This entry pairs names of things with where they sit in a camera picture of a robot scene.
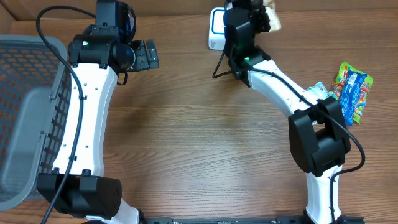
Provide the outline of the cookie bag brown white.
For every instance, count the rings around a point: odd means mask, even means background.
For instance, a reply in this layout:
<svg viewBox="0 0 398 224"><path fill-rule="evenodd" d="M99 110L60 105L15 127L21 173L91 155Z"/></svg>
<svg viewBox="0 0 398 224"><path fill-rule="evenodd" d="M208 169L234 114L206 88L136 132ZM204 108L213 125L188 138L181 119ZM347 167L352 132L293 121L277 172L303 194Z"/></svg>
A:
<svg viewBox="0 0 398 224"><path fill-rule="evenodd" d="M270 30L269 32L276 32L281 29L280 19L277 16L275 1L274 0L263 0L263 5L266 9L266 14L269 18Z"/></svg>

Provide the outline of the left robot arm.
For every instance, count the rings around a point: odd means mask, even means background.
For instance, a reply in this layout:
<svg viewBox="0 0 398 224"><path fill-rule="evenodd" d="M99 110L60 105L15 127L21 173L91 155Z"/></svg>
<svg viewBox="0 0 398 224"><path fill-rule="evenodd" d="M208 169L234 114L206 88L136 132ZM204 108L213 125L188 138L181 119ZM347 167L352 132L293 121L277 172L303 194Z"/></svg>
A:
<svg viewBox="0 0 398 224"><path fill-rule="evenodd" d="M122 185L104 176L103 145L111 97L119 77L159 67L153 40L137 40L136 15L120 1L96 3L95 23L78 34L63 61L71 76L70 101L60 150L37 190L51 210L88 223L143 221L122 198Z"/></svg>

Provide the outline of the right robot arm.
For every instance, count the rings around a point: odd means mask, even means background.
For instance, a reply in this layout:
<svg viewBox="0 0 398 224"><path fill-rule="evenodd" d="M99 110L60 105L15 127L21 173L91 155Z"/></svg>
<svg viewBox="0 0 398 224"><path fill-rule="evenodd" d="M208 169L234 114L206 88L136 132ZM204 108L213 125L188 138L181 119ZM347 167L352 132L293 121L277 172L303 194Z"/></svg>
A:
<svg viewBox="0 0 398 224"><path fill-rule="evenodd" d="M260 92L288 119L290 153L307 175L308 223L344 223L338 181L351 150L339 103L303 89L255 44L258 33L273 29L271 10L262 1L226 1L223 54L231 73Z"/></svg>

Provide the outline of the green Haribo candy bag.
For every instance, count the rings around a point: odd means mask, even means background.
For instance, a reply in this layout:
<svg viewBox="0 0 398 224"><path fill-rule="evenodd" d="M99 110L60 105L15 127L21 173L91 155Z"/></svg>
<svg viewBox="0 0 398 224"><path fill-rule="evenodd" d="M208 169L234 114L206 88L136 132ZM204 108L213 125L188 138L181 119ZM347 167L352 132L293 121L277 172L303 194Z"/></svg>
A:
<svg viewBox="0 0 398 224"><path fill-rule="evenodd" d="M340 65L328 94L339 102L347 126L352 126L354 122L360 123L372 85L373 78L367 73L359 71L348 62Z"/></svg>

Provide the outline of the blue snack wrapper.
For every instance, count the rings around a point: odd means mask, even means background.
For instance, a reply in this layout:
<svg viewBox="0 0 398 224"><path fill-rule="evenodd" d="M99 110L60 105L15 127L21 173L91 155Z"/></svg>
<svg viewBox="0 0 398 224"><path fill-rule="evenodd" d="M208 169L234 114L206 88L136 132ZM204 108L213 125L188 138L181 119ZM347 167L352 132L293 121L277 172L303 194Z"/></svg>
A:
<svg viewBox="0 0 398 224"><path fill-rule="evenodd" d="M348 71L348 78L342 89L339 103L345 124L354 125L354 122L360 120L362 110L366 105L368 89L364 86L365 79L368 77L365 73Z"/></svg>

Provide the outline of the grey plastic shopping basket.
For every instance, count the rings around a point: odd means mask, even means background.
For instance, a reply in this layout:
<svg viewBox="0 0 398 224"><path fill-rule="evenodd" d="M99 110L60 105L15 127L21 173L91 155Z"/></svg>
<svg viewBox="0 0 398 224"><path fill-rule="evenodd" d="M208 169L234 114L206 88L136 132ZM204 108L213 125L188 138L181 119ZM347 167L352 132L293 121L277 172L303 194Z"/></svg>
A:
<svg viewBox="0 0 398 224"><path fill-rule="evenodd" d="M1 210L40 199L60 150L71 78L40 37L1 35Z"/></svg>

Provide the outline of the white barcode scanner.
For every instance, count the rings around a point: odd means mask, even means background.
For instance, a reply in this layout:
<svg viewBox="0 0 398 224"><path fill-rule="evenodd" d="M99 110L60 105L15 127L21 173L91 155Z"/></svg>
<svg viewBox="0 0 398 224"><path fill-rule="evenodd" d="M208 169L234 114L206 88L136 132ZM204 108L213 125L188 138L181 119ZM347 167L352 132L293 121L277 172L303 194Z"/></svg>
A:
<svg viewBox="0 0 398 224"><path fill-rule="evenodd" d="M210 12L208 47L211 50L223 50L225 45L224 21L225 9L216 7Z"/></svg>

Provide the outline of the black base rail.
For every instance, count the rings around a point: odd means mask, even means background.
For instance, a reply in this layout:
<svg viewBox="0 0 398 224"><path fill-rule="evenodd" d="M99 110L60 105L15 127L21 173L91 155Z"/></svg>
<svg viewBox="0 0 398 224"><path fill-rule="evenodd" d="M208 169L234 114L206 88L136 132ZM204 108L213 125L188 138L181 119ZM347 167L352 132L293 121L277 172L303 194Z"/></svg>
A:
<svg viewBox="0 0 398 224"><path fill-rule="evenodd" d="M105 223L102 221L86 221L84 224ZM281 216L277 218L243 218L243 219L199 219L199 220L174 220L172 218L144 218L139 223L146 224L304 224L310 223L304 215ZM342 215L336 221L338 224L365 224L363 217L347 217Z"/></svg>

